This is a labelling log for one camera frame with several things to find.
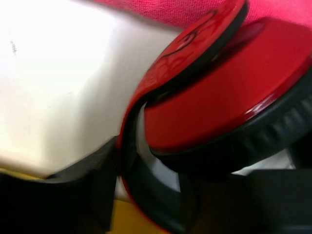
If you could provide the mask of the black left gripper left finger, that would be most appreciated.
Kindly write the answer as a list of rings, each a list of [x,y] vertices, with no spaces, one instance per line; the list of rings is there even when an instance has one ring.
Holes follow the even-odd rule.
[[[116,139],[46,179],[0,175],[3,234],[104,234],[110,230]]]

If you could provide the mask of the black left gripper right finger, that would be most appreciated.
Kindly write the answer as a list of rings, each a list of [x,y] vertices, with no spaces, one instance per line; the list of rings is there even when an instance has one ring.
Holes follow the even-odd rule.
[[[312,172],[256,170],[226,181],[179,176],[188,234],[309,234]]]

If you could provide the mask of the yellow suitcase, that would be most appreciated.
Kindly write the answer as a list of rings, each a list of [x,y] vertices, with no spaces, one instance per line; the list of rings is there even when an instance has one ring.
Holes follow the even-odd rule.
[[[111,230],[107,234],[169,234],[141,214],[134,204],[114,200]]]

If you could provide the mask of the red black headphones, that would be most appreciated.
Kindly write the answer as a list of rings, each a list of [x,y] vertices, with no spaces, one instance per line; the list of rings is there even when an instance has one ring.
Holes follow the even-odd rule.
[[[264,17],[243,25],[226,0],[156,58],[117,140],[128,195],[146,217],[186,234],[179,176],[226,181],[285,148],[311,158],[312,30]]]

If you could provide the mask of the pink towel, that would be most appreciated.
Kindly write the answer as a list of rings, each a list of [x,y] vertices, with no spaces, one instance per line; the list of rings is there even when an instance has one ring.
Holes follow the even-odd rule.
[[[96,0],[95,3],[171,26],[186,28],[208,11],[222,4],[222,0]],[[312,27],[311,0],[250,0],[243,25],[260,18],[271,17]]]

